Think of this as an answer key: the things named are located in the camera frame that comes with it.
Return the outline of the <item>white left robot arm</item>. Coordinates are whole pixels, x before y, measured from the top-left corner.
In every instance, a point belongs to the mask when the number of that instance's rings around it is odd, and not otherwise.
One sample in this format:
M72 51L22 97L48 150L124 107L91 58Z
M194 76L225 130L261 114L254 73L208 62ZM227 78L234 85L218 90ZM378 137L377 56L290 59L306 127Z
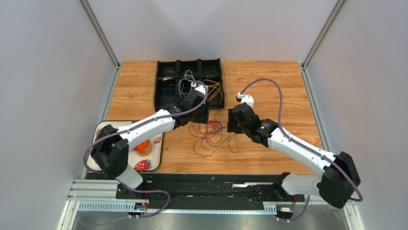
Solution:
M115 179L126 188L138 188L144 179L128 162L130 150L189 122L207 123L210 106L207 94L208 88L199 85L185 98L164 106L148 118L119 128L105 126L86 150L85 156L91 156L100 168L98 172L108 179Z

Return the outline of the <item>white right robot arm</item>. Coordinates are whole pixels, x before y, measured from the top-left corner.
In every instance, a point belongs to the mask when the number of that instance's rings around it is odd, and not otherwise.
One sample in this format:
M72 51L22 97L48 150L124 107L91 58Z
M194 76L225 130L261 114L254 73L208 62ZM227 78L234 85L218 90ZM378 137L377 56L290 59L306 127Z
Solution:
M289 134L277 122L260 119L247 103L229 109L227 130L245 134L254 143L280 151L313 172L285 176L280 185L290 195L320 196L329 205L343 208L361 183L350 154L319 149Z

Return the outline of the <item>black compartment organizer box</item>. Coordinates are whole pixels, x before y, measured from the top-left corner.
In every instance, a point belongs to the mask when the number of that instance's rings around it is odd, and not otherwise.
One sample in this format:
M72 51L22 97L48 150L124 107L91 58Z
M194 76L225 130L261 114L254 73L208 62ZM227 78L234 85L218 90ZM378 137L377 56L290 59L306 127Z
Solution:
M193 81L201 81L208 86L208 100L212 109L225 108L221 59L217 58L158 61L154 94L155 111L186 97Z

